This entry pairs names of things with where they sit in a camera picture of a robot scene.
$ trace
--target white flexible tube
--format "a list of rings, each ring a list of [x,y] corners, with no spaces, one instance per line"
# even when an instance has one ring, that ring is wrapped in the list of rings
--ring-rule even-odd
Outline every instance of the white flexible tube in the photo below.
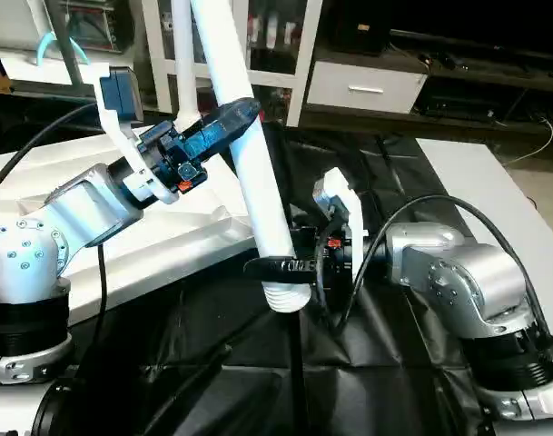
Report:
[[[253,96],[228,1],[192,0],[192,9],[218,104]],[[260,256],[294,256],[266,139],[258,119],[231,145],[231,150]],[[298,311],[311,298],[308,284],[264,282],[263,287],[268,304],[276,312]]]
[[[181,132],[200,119],[193,71],[192,9],[189,0],[172,0],[171,13],[179,97],[179,113],[175,119],[175,127]]]

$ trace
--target black tablecloth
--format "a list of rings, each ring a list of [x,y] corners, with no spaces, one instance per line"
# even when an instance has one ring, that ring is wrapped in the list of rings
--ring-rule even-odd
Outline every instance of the black tablecloth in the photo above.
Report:
[[[293,205],[297,222],[319,222],[312,186],[333,166],[341,168],[360,194],[370,232],[380,224],[371,188],[385,214],[402,204],[386,164],[374,155],[378,150],[372,137],[269,126],[266,134],[282,199]],[[408,196],[444,192],[414,140],[390,143]],[[366,154],[372,174],[358,148],[374,153]],[[299,209],[308,214],[298,214]],[[471,237],[448,204],[427,204],[416,214]],[[256,255],[248,251],[107,313],[100,353],[88,371],[91,400],[85,406],[90,415],[84,423],[94,434],[107,429],[112,434],[141,434],[166,401],[173,405],[171,419],[163,420],[153,434],[295,432],[289,320],[268,311],[261,285],[243,278],[243,264]],[[340,298],[348,291],[349,286],[335,290]],[[384,269],[370,269],[341,337],[330,336],[311,310],[300,316],[311,434],[474,432],[478,407],[457,342],[418,296],[388,285]],[[79,360],[93,327],[91,320],[72,329]],[[202,378],[204,382],[188,386],[170,401],[178,387],[222,353],[226,341],[232,353],[219,374]]]

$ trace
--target white cabinet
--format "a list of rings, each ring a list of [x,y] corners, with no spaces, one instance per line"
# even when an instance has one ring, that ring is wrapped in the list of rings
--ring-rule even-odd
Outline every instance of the white cabinet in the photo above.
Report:
[[[425,74],[317,61],[307,103],[408,114]]]
[[[265,112],[298,125],[322,0],[229,1],[254,94]],[[177,105],[171,0],[143,0],[143,13],[157,103],[170,113]],[[194,21],[193,55],[205,89],[210,75]]]

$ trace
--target white shelf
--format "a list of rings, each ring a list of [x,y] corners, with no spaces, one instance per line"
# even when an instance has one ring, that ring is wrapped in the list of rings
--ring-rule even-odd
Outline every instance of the white shelf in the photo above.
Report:
[[[163,49],[163,35],[161,28],[161,12],[157,0],[142,0],[145,28],[149,43],[149,54],[157,93],[159,110],[170,113],[172,111],[172,99],[169,88],[169,75],[175,75],[175,61],[165,58]],[[234,23],[242,50],[246,50],[246,35],[248,32],[248,0],[230,0]],[[321,17],[322,0],[307,0],[304,21],[302,23],[302,35],[294,74],[273,73],[268,71],[249,70],[251,84],[291,89],[286,124],[298,125],[309,69],[311,66],[314,41],[317,27]],[[195,76],[198,78],[210,78],[206,64],[195,63]]]
[[[175,75],[175,61],[165,59],[165,72],[169,75]],[[195,77],[202,79],[210,78],[210,70],[207,64],[195,63]],[[252,84],[261,84],[263,86],[274,86],[279,88],[293,88],[296,76],[294,74],[271,73],[269,71],[248,70],[248,76]]]
[[[37,65],[35,51],[0,49],[0,59],[10,80],[70,85],[70,76],[64,61],[59,57],[60,53],[53,50],[49,52],[49,55],[50,57],[44,58],[42,65]],[[92,71],[93,64],[108,63],[110,66],[133,68],[134,49],[132,46],[122,54],[88,50],[86,55],[91,64],[79,63],[78,65],[83,81]]]

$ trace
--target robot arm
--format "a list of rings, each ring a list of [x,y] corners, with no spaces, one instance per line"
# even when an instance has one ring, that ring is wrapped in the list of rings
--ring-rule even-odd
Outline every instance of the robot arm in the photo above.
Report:
[[[95,85],[102,125],[124,157],[94,165],[53,191],[42,208],[0,224],[0,384],[43,382],[62,371],[73,349],[70,283],[60,277],[68,263],[139,221],[158,199],[172,203],[203,183],[202,163],[260,112],[256,100],[242,98],[184,132],[165,121],[137,138],[124,123],[136,115],[132,79],[130,70],[112,70]]]
[[[533,421],[540,434],[553,434],[553,337],[539,329],[514,260],[437,223],[394,224],[386,253],[390,280],[423,295],[459,338],[483,411],[494,421],[491,434],[527,431]]]

